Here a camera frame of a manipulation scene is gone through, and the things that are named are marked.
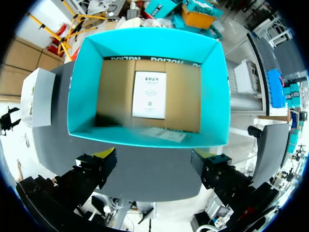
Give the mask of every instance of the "gray panel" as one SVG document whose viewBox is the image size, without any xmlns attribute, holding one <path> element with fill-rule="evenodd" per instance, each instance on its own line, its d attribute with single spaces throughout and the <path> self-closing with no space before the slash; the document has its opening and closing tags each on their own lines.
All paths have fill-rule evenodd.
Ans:
<svg viewBox="0 0 309 232">
<path fill-rule="evenodd" d="M 289 124 L 274 124 L 264 127 L 257 139 L 257 161 L 253 174 L 253 187 L 267 182 L 278 170 L 283 160 L 289 135 Z"/>
<path fill-rule="evenodd" d="M 281 67 L 274 55 L 274 51 L 270 44 L 266 41 L 266 39 L 261 38 L 257 41 L 258 49 L 263 57 L 264 63 L 263 66 L 265 71 L 269 71 L 272 69 L 277 69 L 279 72 L 281 71 Z"/>
<path fill-rule="evenodd" d="M 83 153 L 114 146 L 118 164 L 102 190 L 108 196 L 141 202 L 173 201 L 196 196 L 201 180 L 190 164 L 190 149 L 161 149 L 100 143 L 69 136 L 67 102 L 74 62 L 59 66 L 52 99 L 52 125 L 33 129 L 40 163 L 63 175 Z"/>
<path fill-rule="evenodd" d="M 282 76 L 304 71 L 305 65 L 294 40 L 287 40 L 274 49 Z"/>
</svg>

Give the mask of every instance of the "gray table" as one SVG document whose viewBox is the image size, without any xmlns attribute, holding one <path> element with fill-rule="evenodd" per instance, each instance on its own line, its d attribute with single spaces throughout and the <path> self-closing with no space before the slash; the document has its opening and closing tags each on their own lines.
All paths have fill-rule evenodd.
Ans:
<svg viewBox="0 0 309 232">
<path fill-rule="evenodd" d="M 98 192 L 144 202 L 173 201 L 197 195 L 201 180 L 190 164 L 190 149 L 113 145 L 68 134 L 67 102 L 73 66 L 74 62 L 70 62 L 52 70 L 56 74 L 52 125 L 33 129 L 40 163 L 55 174 L 63 175 L 81 154 L 93 154 L 114 146 L 118 164 Z"/>
</svg>

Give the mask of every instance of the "plastic bag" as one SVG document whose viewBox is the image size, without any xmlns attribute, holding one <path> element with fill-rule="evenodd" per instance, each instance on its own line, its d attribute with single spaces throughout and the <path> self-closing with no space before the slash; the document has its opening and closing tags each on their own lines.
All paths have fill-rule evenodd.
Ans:
<svg viewBox="0 0 309 232">
<path fill-rule="evenodd" d="M 173 28 L 172 21 L 164 18 L 157 18 L 157 19 L 148 18 L 143 22 L 142 26 L 152 28 Z"/>
</svg>

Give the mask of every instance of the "cable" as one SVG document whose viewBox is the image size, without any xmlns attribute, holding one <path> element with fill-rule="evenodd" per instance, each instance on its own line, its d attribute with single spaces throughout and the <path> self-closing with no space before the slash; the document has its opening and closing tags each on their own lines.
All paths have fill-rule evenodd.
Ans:
<svg viewBox="0 0 309 232">
<path fill-rule="evenodd" d="M 131 203 L 126 204 L 126 205 L 122 205 L 122 206 L 116 205 L 116 203 L 113 202 L 113 198 L 112 198 L 112 200 L 111 200 L 111 204 L 112 204 L 112 207 L 113 207 L 114 209 L 122 209 L 122 208 L 124 208 L 124 207 L 129 206 L 129 205 L 132 205 Z"/>
<path fill-rule="evenodd" d="M 220 229 L 215 227 L 215 226 L 211 226 L 211 225 L 202 225 L 200 227 L 198 227 L 198 229 L 196 230 L 196 232 L 201 232 L 202 229 L 209 229 L 212 230 L 214 232 L 218 232 Z"/>
<path fill-rule="evenodd" d="M 126 217 L 127 217 L 127 219 L 129 219 L 129 220 L 130 220 L 130 222 L 132 223 L 132 226 L 133 226 L 133 230 L 132 230 L 132 232 L 134 232 L 134 223 L 133 223 L 133 221 L 129 218 L 129 216 L 128 216 L 128 215 L 126 215 Z"/>
<path fill-rule="evenodd" d="M 89 221 L 91 221 L 93 219 L 93 217 L 96 215 L 97 213 L 97 209 L 95 209 L 92 213 L 92 215 L 90 216 L 90 218 L 88 219 Z"/>
</svg>

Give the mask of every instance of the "white box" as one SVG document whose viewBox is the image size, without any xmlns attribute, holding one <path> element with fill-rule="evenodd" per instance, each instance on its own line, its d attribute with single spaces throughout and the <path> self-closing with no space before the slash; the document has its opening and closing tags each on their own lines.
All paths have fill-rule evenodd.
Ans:
<svg viewBox="0 0 309 232">
<path fill-rule="evenodd" d="M 51 125 L 55 76 L 50 71 L 37 68 L 24 80 L 20 98 L 21 120 L 29 127 Z"/>
<path fill-rule="evenodd" d="M 165 118 L 166 73 L 135 72 L 133 117 Z"/>
</svg>

